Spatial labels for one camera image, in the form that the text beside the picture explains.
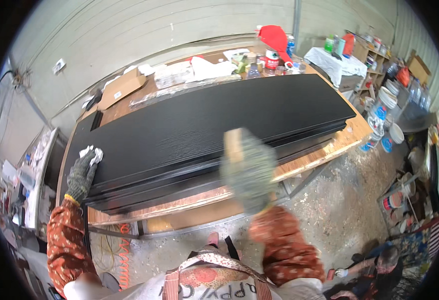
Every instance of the black wooden board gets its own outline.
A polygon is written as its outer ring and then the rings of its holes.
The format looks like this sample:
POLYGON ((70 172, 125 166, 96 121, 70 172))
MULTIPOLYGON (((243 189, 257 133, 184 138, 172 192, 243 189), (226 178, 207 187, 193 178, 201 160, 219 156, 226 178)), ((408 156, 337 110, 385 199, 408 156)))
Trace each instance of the black wooden board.
MULTIPOLYGON (((318 132, 308 137, 298 137, 298 141, 275 147, 276 153, 281 153, 278 156, 278 164, 287 163, 324 147, 325 143, 331 141, 334 133, 343 128, 344 124, 331 127, 328 131, 318 132)), ((115 191, 90 197, 88 205, 108 214, 126 213, 150 207, 151 203, 159 205, 222 186, 218 166, 175 178, 161 179, 149 181, 146 184, 131 184, 115 191)))
POLYGON ((223 133, 246 127, 264 142, 344 124, 354 111, 316 74, 238 81, 182 94, 149 105, 104 126, 92 114, 78 123, 63 174, 88 145, 104 152, 91 196, 196 166, 223 153, 223 133))

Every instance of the white tablecloth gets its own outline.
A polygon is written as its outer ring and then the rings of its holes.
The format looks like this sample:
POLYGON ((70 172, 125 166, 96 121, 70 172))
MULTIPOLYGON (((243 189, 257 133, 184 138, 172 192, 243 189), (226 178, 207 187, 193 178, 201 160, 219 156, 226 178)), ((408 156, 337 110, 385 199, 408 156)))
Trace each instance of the white tablecloth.
POLYGON ((336 59, 320 47, 309 49, 308 53, 304 56, 304 59, 314 63, 328 74, 335 87, 340 86, 342 75, 359 75, 366 78, 368 70, 366 64, 362 63, 353 55, 350 58, 344 56, 341 58, 343 60, 336 59))

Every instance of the power outlet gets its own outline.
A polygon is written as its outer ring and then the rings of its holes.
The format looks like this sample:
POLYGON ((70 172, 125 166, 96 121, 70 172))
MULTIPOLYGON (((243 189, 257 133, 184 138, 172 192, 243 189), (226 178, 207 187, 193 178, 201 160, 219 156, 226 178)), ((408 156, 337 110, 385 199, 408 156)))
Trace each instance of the power outlet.
POLYGON ((65 63, 65 60, 63 58, 61 58, 53 67, 53 73, 55 75, 58 75, 58 73, 60 73, 60 71, 66 66, 67 64, 65 63))

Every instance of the green bottle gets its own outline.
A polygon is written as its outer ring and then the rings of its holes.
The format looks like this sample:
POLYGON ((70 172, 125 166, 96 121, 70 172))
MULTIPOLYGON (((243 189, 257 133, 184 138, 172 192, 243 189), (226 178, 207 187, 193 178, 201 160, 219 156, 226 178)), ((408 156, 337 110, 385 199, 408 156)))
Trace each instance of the green bottle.
POLYGON ((324 43, 324 51, 331 53, 331 51, 333 51, 333 43, 333 35, 330 34, 329 37, 326 38, 326 42, 324 43))

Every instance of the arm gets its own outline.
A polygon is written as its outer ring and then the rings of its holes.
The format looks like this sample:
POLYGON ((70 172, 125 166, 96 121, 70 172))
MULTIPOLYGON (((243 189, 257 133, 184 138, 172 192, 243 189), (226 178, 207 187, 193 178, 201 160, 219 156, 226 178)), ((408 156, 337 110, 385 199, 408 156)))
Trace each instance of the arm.
POLYGON ((348 269, 348 274, 358 273, 361 270, 363 270, 364 268, 374 266, 375 259, 376 258, 370 258, 370 259, 367 259, 367 260, 364 260, 364 261, 361 261, 361 262, 355 264, 354 266, 352 266, 348 269))
POLYGON ((101 285, 83 244, 85 225, 79 208, 95 176, 98 165, 90 166, 95 157, 95 151, 89 151, 75 161, 67 177, 68 190, 64 200, 51 213, 47 227, 48 273, 54 287, 64 298, 63 290, 68 282, 83 280, 101 285))
POLYGON ((64 286, 83 273, 96 274, 93 261, 83 244, 85 226, 79 205, 64 199, 51 213, 48 223, 48 273, 56 290, 63 294, 64 286))
POLYGON ((316 248, 306 243, 295 216, 275 206, 256 215, 250 225, 253 241, 264 243, 263 270, 278 287, 297 278, 325 281, 316 248))

